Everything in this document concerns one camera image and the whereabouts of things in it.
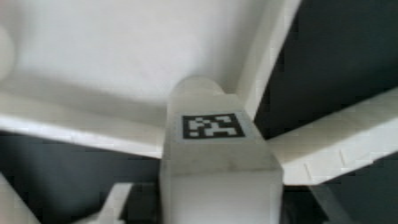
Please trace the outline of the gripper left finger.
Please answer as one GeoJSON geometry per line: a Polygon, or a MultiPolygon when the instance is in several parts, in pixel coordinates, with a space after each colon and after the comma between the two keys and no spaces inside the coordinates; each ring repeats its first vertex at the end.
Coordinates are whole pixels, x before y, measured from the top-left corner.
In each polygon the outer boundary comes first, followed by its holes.
{"type": "Polygon", "coordinates": [[[125,224],[125,221],[120,219],[120,214],[131,188],[131,183],[113,184],[99,212],[70,224],[125,224]]]}

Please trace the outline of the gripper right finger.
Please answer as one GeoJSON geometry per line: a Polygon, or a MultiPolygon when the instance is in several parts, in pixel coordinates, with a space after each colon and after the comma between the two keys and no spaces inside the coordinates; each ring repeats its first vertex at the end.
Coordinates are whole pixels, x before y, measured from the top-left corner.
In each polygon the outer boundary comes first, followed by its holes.
{"type": "Polygon", "coordinates": [[[328,186],[324,184],[310,185],[308,190],[326,215],[323,224],[358,224],[347,215],[328,186]]]}

